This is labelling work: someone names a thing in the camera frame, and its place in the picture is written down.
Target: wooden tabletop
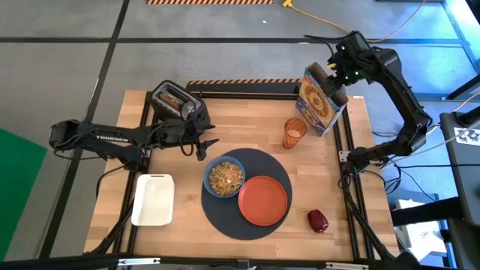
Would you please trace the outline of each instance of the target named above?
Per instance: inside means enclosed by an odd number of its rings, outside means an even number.
[[[118,126],[138,126],[145,96],[145,91],[125,93]],[[309,129],[294,149],[287,150],[281,145],[284,123],[292,117],[302,118],[294,100],[205,99],[205,102],[211,123],[217,127],[208,130],[201,139],[218,138],[220,142],[208,148],[207,158],[201,162],[195,156],[185,157],[179,148],[152,152],[149,173],[170,174],[175,182],[173,220],[166,226],[139,227],[134,253],[160,257],[351,261],[344,198],[337,186],[340,171],[333,132],[318,137]],[[355,145],[373,146],[363,97],[350,97],[348,110]],[[201,204],[206,164],[240,148],[259,149],[272,155],[283,165],[292,183],[292,207],[285,221],[271,235],[251,241],[218,232],[206,218]],[[119,165],[117,160],[109,160],[105,170]],[[375,167],[369,170],[380,172]],[[118,171],[103,179],[85,251],[95,248],[118,220],[127,176],[128,172]],[[361,183],[369,224],[382,243],[397,254],[382,180],[362,174]],[[317,234],[308,226],[306,215],[312,209],[319,209],[328,219],[329,227],[324,234]],[[365,257],[363,236],[358,224],[357,227],[361,255]],[[129,230],[129,227],[125,230],[121,251],[126,250]]]

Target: blue bowl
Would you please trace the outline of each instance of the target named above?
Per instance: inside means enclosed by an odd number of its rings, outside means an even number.
[[[213,168],[216,167],[218,164],[222,164],[223,162],[230,162],[231,164],[235,164],[236,166],[238,166],[240,168],[241,174],[243,175],[243,180],[241,180],[241,185],[238,188],[238,190],[235,193],[230,194],[230,195],[226,195],[226,196],[218,195],[215,192],[215,190],[213,190],[212,186],[210,185],[210,178],[209,178],[210,174],[212,173]],[[233,157],[229,157],[229,156],[217,157],[217,158],[211,160],[210,163],[208,163],[205,170],[203,171],[203,185],[205,186],[207,191],[210,192],[211,195],[213,195],[215,197],[218,197],[218,198],[228,198],[228,197],[235,196],[240,191],[240,189],[242,188],[244,183],[245,183],[245,169],[243,168],[240,161],[236,160]]]

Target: gray floor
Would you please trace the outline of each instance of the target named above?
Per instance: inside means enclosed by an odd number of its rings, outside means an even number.
[[[417,7],[417,4],[374,0],[356,1],[355,7],[352,0],[294,2],[298,8],[349,29],[360,29],[369,38],[388,34]],[[109,37],[121,5],[122,0],[0,1],[0,36]],[[476,26],[468,19],[461,23],[469,28],[469,33],[474,32]],[[121,36],[299,38],[307,33],[332,37],[343,34],[335,27],[283,8],[281,1],[265,6],[189,7],[147,6],[143,0],[132,0]],[[456,38],[438,4],[426,4],[395,37]],[[475,75],[458,46],[389,47],[398,51],[404,76],[414,89],[448,93]],[[47,147],[51,124],[84,116],[106,48],[105,44],[0,44],[0,127]],[[165,79],[184,85],[188,80],[214,78],[300,77],[306,65],[313,61],[324,65],[328,57],[328,49],[321,45],[119,44],[94,121],[115,124],[123,94],[128,89],[150,90]],[[400,129],[401,118],[380,85],[360,82],[349,87],[348,92],[366,97],[375,131]],[[423,104],[438,121],[440,113],[454,109],[458,102]],[[464,110],[475,106],[478,103],[467,104]],[[442,140],[437,130],[428,137],[428,145]],[[446,163],[446,150],[441,147],[401,164]],[[8,260],[36,256],[66,165],[48,151],[10,246]],[[103,167],[101,161],[81,163],[52,255],[77,255],[83,251],[95,205],[95,182]],[[456,195],[448,168],[409,172],[427,192],[438,193],[442,198]],[[383,175],[386,179],[394,178],[396,169],[386,168]],[[408,178],[403,179],[401,187],[418,190]]]

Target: green backdrop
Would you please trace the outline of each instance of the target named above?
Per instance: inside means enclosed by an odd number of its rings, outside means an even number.
[[[0,151],[0,261],[2,261],[47,150],[0,128]]]

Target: white dish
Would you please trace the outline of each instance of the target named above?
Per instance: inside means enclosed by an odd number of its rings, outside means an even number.
[[[172,222],[174,195],[171,175],[141,175],[136,180],[132,224],[163,226]]]

